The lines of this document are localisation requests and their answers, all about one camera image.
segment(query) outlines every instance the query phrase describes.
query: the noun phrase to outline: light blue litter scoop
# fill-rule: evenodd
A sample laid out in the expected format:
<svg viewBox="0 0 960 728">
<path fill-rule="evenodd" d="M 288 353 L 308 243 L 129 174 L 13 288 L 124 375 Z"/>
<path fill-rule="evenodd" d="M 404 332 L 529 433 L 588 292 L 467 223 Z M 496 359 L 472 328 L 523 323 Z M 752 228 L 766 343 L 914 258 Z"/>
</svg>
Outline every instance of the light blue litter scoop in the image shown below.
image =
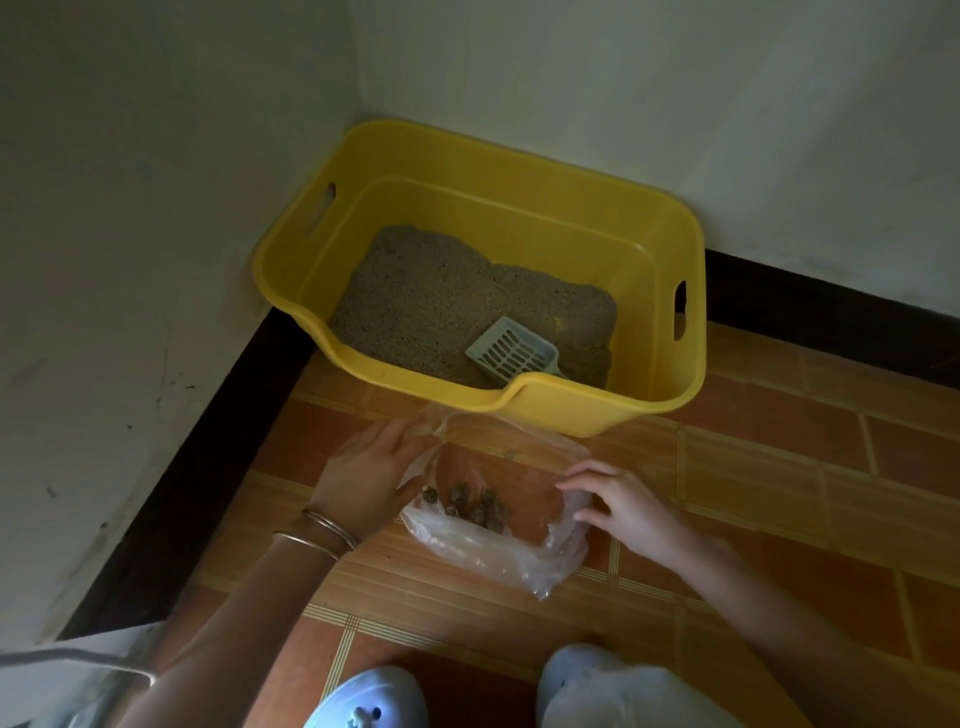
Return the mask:
<svg viewBox="0 0 960 728">
<path fill-rule="evenodd" d="M 506 316 L 470 345 L 467 356 L 505 384 L 526 372 L 569 378 L 557 365 L 557 347 Z"/>
</svg>

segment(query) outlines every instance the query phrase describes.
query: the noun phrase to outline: yellow litter box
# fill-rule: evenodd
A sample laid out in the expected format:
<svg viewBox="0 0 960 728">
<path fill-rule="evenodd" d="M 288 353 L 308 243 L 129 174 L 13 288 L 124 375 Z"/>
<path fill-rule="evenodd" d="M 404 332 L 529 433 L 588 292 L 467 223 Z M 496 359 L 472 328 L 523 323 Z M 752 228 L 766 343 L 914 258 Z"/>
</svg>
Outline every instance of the yellow litter box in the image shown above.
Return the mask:
<svg viewBox="0 0 960 728">
<path fill-rule="evenodd" d="M 607 389 L 542 373 L 474 389 L 342 344 L 325 322 L 388 225 L 454 235 L 494 263 L 610 292 L 618 317 Z M 686 206 L 641 184 L 418 124 L 373 121 L 347 132 L 260 243 L 253 274 L 270 303 L 351 374 L 575 437 L 676 409 L 704 380 L 704 238 Z M 675 316 L 682 284 L 685 316 Z"/>
</svg>

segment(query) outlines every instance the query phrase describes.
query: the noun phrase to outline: bangle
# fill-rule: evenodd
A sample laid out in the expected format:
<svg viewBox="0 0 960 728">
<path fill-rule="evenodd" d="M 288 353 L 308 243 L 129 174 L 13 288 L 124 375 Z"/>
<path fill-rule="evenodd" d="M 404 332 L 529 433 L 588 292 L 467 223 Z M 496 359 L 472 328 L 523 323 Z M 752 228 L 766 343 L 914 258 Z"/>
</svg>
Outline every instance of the bangle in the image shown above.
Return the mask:
<svg viewBox="0 0 960 728">
<path fill-rule="evenodd" d="M 359 544 L 357 543 L 357 540 L 352 536 L 350 536 L 349 533 L 347 533 L 347 531 L 344 528 L 341 528 L 339 525 L 331 521 L 329 518 L 327 518 L 323 514 L 314 513 L 309 508 L 304 508 L 301 512 L 303 513 L 304 516 L 306 516 L 311 521 L 318 523 L 319 525 L 323 526 L 327 530 L 333 531 L 335 534 L 337 534 L 340 538 L 344 540 L 344 543 L 347 544 L 347 547 L 351 551 L 355 551 L 357 549 L 357 546 L 359 546 Z"/>
<path fill-rule="evenodd" d="M 302 539 L 300 536 L 294 536 L 292 533 L 287 533 L 286 531 L 274 531 L 274 535 L 282 536 L 283 538 L 290 539 L 291 541 L 296 541 L 298 544 L 303 544 L 304 546 L 310 546 L 311 548 L 316 548 L 318 551 L 325 553 L 334 561 L 340 561 L 340 557 L 337 556 L 337 554 L 335 554 L 329 548 L 324 548 L 323 546 L 320 546 L 320 544 L 314 544 L 312 541 L 307 541 L 306 539 Z"/>
</svg>

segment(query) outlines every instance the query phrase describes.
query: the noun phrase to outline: clear plastic bag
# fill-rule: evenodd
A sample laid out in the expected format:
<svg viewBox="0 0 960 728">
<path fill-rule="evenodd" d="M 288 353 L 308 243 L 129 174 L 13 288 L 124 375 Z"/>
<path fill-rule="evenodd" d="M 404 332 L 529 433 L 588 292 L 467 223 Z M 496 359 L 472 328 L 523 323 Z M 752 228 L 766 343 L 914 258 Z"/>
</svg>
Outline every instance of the clear plastic bag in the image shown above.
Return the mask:
<svg viewBox="0 0 960 728">
<path fill-rule="evenodd" d="M 590 495 L 555 487 L 560 473 L 589 457 L 587 449 L 498 416 L 439 404 L 428 404 L 421 414 L 424 424 L 407 437 L 433 434 L 441 443 L 403 478 L 419 476 L 423 483 L 403 509 L 407 528 L 447 561 L 546 598 L 587 555 L 587 527 L 573 514 L 590 504 Z M 464 490 L 461 517 L 447 515 L 451 498 L 462 503 Z M 428 502 L 433 495 L 436 501 Z M 488 527 L 470 519 L 484 514 Z"/>
</svg>

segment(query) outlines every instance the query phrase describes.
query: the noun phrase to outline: shoe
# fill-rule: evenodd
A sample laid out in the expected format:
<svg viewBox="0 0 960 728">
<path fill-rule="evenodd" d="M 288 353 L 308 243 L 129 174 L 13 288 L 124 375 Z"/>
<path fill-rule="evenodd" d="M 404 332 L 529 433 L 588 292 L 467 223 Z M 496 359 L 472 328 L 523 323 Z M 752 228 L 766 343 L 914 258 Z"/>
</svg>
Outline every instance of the shoe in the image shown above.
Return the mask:
<svg viewBox="0 0 960 728">
<path fill-rule="evenodd" d="M 568 644 L 561 647 L 547 660 L 540 674 L 540 683 L 537 685 L 537 725 L 540 726 L 546 707 L 562 688 L 595 672 L 626 666 L 608 649 L 595 644 Z"/>
<path fill-rule="evenodd" d="M 321 701 L 303 728 L 427 728 L 426 699 L 401 667 L 375 667 L 351 677 Z"/>
</svg>

